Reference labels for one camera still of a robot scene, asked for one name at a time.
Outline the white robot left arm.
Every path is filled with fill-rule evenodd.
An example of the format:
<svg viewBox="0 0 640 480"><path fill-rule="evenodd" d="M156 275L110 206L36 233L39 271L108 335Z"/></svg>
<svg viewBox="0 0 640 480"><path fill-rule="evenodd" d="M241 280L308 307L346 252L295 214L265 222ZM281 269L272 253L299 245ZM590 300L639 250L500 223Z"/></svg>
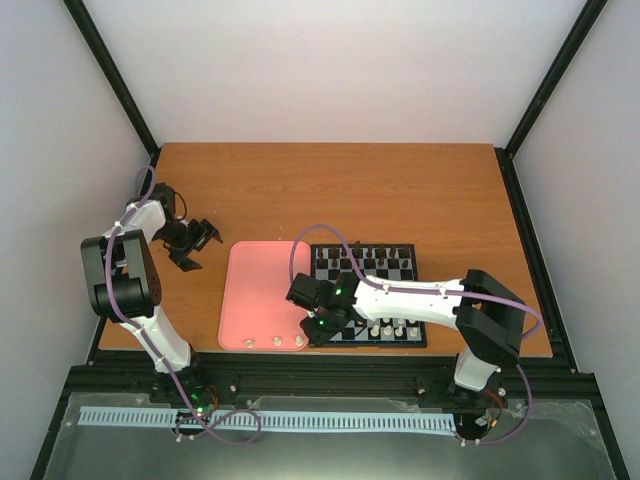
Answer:
<svg viewBox="0 0 640 480"><path fill-rule="evenodd" d="M208 220L177 215L179 197L169 185L155 185L148 197L134 199L110 230L83 240L80 251L94 312L132 333L158 372L178 372L172 388L193 403L206 395L208 378L191 367L193 348L178 335L161 307L162 286L149 244L160 241L169 259L190 272L201 267L189 258L191 252L202 250L212 239L222 239Z"/></svg>

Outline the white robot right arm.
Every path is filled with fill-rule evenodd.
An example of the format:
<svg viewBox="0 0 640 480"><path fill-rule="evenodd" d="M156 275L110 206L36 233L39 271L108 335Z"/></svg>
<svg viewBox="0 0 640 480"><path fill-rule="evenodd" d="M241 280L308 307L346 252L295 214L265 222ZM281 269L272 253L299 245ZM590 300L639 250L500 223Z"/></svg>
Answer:
<svg viewBox="0 0 640 480"><path fill-rule="evenodd" d="M482 270L431 283L358 272L341 273L330 281L299 273L286 300L307 312L300 327L316 346L356 320L397 318L457 331L465 348L457 357L453 382L469 391L484 390L498 370L520 363L525 304Z"/></svg>

